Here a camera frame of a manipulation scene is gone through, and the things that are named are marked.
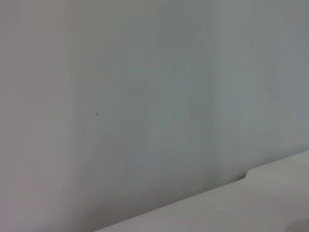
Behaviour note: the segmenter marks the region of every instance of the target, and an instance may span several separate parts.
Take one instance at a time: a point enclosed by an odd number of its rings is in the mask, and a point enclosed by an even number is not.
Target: white wall
[[[90,232],[309,148],[308,8],[1,1],[1,231]]]

